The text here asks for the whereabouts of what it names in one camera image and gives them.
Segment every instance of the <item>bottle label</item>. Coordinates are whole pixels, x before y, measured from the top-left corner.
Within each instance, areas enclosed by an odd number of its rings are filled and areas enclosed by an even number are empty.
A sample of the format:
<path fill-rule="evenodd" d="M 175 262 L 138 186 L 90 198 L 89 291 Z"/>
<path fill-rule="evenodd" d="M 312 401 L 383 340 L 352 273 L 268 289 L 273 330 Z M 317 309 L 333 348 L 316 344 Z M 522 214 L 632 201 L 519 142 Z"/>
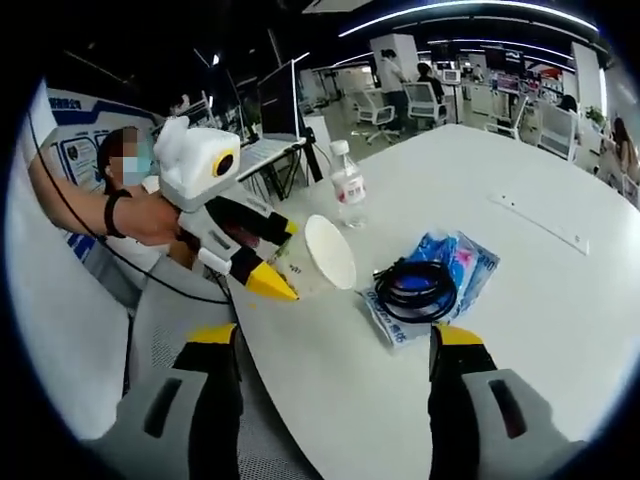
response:
<path fill-rule="evenodd" d="M 342 185 L 336 185 L 336 196 L 340 203 L 352 205 L 361 202 L 366 196 L 362 175 Z"/>

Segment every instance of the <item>black wristband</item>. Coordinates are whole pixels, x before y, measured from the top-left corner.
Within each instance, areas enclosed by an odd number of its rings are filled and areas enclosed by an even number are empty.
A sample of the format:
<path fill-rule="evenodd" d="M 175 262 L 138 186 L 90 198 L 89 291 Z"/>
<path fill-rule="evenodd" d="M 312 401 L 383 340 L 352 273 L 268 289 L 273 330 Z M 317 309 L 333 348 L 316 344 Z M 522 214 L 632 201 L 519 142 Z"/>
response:
<path fill-rule="evenodd" d="M 118 199 L 122 197 L 131 198 L 131 194 L 125 189 L 118 190 L 117 192 L 109 195 L 107 204 L 104 206 L 104 224 L 107 227 L 107 235 L 111 237 L 125 237 L 118 231 L 115 223 L 113 223 L 113 210 L 114 208 L 116 208 L 116 202 L 118 201 Z"/>

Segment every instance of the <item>laptop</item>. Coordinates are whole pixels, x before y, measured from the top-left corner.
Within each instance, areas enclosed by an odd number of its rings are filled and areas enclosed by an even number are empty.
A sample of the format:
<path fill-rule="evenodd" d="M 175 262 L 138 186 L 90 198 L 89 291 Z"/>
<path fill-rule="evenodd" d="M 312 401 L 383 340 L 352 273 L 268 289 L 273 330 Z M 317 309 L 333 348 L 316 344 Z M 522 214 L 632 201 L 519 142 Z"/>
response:
<path fill-rule="evenodd" d="M 300 145 L 302 119 L 298 114 L 294 62 L 271 73 L 258 84 L 262 137 L 242 148 L 239 179 Z"/>

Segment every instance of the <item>white table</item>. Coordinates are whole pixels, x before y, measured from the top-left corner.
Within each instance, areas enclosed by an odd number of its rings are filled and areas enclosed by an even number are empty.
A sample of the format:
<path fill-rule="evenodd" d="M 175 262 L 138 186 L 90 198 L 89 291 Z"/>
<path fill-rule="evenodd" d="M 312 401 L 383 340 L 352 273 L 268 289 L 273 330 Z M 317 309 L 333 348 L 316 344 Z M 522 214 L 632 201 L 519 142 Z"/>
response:
<path fill-rule="evenodd" d="M 615 406 L 640 337 L 640 213 L 580 169 L 531 146 L 447 125 L 360 163 L 369 225 L 347 231 L 358 286 L 435 227 L 464 231 L 501 263 L 457 325 L 480 335 L 553 409 L 570 440 L 588 439 Z M 549 221 L 589 240 L 584 256 L 487 200 L 516 189 Z M 335 216 L 328 182 L 279 208 Z M 398 351 L 353 292 L 294 304 L 232 293 L 257 369 L 289 431 L 326 480 L 428 478 L 428 339 Z"/>

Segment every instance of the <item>ceiling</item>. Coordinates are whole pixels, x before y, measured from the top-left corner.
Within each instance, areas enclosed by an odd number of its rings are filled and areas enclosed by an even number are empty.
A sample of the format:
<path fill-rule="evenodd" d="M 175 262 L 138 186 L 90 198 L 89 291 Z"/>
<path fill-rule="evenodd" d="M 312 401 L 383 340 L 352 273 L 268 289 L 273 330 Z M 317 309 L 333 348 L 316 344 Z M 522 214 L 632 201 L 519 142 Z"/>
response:
<path fill-rule="evenodd" d="M 233 95 L 224 86 L 228 84 L 227 71 L 236 83 L 272 71 L 277 59 L 267 28 L 275 34 L 282 61 L 310 52 L 300 68 L 333 65 L 366 53 L 372 38 L 388 33 L 414 35 L 419 50 L 428 49 L 429 41 L 462 38 L 518 42 L 570 54 L 571 42 L 578 41 L 602 49 L 598 54 L 603 66 L 610 58 L 610 46 L 604 38 L 583 25 L 503 5 L 432 8 L 340 38 L 341 32 L 364 22 L 436 2 L 350 0 L 348 5 L 365 4 L 351 12 L 304 14 L 305 9 L 321 10 L 322 2 L 183 0 L 179 9 L 175 4 L 163 7 L 157 1 L 114 2 L 100 12 L 100 22 L 89 24 L 76 10 L 65 13 L 66 24 L 91 28 L 56 31 L 54 61 L 47 66 L 48 82 L 52 87 L 119 100 L 160 114 L 167 114 L 169 105 L 185 92 L 192 97 L 201 90 L 207 94 L 215 90 L 223 97 Z M 583 1 L 544 4 L 594 23 L 594 15 Z M 464 44 L 463 48 L 480 48 L 480 44 Z M 547 58 L 540 51 L 523 50 L 525 55 L 537 53 Z M 214 55 L 221 61 L 211 67 Z M 548 58 L 564 61 L 553 55 Z"/>

